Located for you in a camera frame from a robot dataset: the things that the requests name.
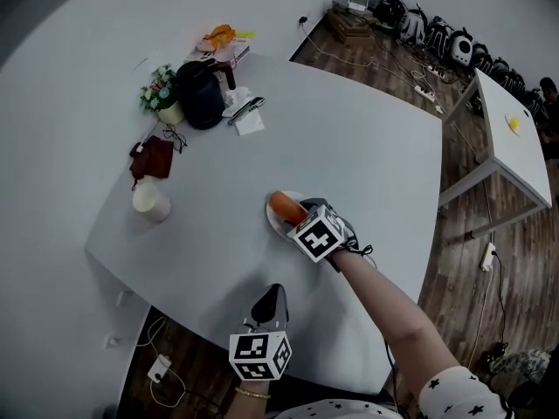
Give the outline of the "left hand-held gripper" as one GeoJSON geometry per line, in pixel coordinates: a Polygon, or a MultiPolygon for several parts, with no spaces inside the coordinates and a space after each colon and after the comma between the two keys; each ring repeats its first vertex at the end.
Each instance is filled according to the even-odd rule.
{"type": "Polygon", "coordinates": [[[287,297],[275,283],[248,306],[229,338],[229,362],[241,381],[277,381],[292,357],[286,329],[287,297]]]}

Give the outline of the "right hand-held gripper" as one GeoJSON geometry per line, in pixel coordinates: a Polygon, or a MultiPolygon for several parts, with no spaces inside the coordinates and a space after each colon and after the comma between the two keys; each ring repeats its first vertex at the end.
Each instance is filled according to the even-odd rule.
{"type": "Polygon", "coordinates": [[[304,221],[288,232],[287,237],[314,263],[327,260],[337,271],[340,268],[333,259],[337,251],[347,251],[362,257],[372,253],[372,246],[363,248],[353,225],[341,217],[324,198],[307,198],[300,202],[307,210],[304,221]]]}

